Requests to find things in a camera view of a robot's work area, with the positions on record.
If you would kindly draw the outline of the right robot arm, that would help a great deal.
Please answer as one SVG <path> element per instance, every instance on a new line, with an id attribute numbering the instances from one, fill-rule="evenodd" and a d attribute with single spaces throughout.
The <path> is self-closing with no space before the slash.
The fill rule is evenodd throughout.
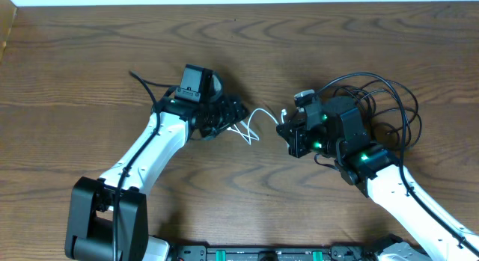
<path id="1" fill-rule="evenodd" d="M 343 180 L 389 212 L 432 260 L 478 259 L 478 235 L 442 208 L 393 152 L 371 139 L 353 99 L 304 96 L 295 103 L 305 117 L 276 127 L 291 156 L 315 152 L 333 158 Z"/>

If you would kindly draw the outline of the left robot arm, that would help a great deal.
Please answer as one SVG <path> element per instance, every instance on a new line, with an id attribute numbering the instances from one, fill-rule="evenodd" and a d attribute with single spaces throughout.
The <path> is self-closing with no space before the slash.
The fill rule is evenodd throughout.
<path id="1" fill-rule="evenodd" d="M 169 260 L 172 246 L 149 233 L 147 197 L 194 132 L 211 140 L 248 116 L 213 70 L 188 64 L 179 85 L 152 98 L 144 131 L 99 178 L 73 186 L 64 252 L 72 260 Z"/>

